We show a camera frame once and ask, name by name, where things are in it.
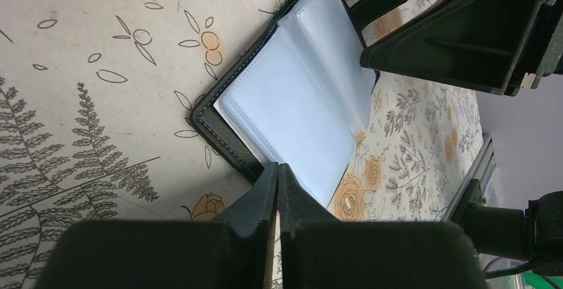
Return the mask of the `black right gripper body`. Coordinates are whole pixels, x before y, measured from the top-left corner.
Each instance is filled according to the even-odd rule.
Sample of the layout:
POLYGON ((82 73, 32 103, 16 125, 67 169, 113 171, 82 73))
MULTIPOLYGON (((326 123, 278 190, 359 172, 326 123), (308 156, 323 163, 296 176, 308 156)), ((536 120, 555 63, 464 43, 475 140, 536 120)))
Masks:
POLYGON ((562 0, 540 0, 520 64, 520 88, 535 89, 542 78, 562 75, 562 0))

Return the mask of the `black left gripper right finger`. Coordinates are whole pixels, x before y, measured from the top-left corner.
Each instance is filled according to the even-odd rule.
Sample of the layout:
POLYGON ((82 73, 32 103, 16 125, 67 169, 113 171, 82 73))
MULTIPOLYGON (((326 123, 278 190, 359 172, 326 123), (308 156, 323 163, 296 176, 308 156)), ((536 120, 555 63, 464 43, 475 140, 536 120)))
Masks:
POLYGON ((486 288, 473 244, 448 222, 342 222, 278 167, 285 288, 486 288))

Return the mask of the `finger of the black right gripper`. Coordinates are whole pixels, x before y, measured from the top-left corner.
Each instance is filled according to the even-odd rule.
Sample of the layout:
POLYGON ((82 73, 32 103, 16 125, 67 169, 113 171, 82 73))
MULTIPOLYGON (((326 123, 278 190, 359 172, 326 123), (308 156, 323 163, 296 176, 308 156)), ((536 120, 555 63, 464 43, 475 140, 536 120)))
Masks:
POLYGON ((366 48, 365 68, 514 96, 550 74, 532 36, 548 0, 438 0, 366 48))

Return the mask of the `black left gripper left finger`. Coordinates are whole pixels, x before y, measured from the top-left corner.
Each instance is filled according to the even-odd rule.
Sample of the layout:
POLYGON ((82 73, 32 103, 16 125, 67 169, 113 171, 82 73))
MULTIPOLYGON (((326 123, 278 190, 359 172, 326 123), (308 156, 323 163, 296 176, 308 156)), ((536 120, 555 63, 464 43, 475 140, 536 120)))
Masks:
POLYGON ((269 288, 277 163, 209 221, 83 221, 57 242, 37 288, 269 288))

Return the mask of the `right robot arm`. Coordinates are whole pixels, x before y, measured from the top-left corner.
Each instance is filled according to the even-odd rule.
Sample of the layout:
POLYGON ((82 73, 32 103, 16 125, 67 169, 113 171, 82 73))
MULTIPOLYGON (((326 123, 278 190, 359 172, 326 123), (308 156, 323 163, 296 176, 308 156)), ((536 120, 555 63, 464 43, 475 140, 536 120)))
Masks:
MULTIPOLYGON (((515 96, 562 74, 562 0, 438 0, 363 50, 365 68, 515 96)), ((517 260, 562 256, 562 228, 464 195, 451 217, 480 253, 517 260)))

